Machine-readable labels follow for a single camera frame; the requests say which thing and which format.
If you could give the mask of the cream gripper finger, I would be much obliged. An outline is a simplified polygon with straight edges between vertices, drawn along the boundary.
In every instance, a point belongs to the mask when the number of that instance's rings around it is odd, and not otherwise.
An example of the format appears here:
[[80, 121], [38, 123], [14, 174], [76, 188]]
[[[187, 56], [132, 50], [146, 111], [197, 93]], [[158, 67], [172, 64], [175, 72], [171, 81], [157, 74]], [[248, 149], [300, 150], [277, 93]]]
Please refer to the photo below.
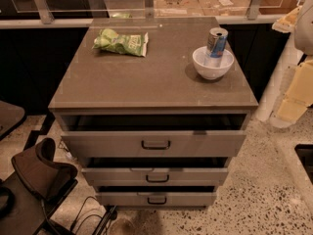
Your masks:
[[295, 68], [291, 84], [284, 94], [276, 116], [288, 122], [297, 122], [313, 104], [313, 61], [306, 61]]
[[272, 24], [272, 28], [281, 33], [290, 33], [294, 31], [295, 22], [301, 6], [296, 7], [286, 15], [282, 16]]

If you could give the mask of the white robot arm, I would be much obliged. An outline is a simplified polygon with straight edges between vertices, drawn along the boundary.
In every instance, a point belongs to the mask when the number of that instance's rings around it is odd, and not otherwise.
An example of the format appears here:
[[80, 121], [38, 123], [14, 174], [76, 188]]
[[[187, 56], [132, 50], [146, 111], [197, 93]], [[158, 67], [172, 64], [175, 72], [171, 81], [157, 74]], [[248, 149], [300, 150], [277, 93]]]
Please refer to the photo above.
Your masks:
[[[275, 21], [272, 28], [282, 33], [292, 32], [294, 47], [312, 56], [313, 0], [305, 0], [303, 5]], [[275, 110], [276, 118], [289, 123], [296, 123], [313, 104], [313, 62], [302, 62], [293, 72], [291, 83], [283, 92], [283, 100]]]

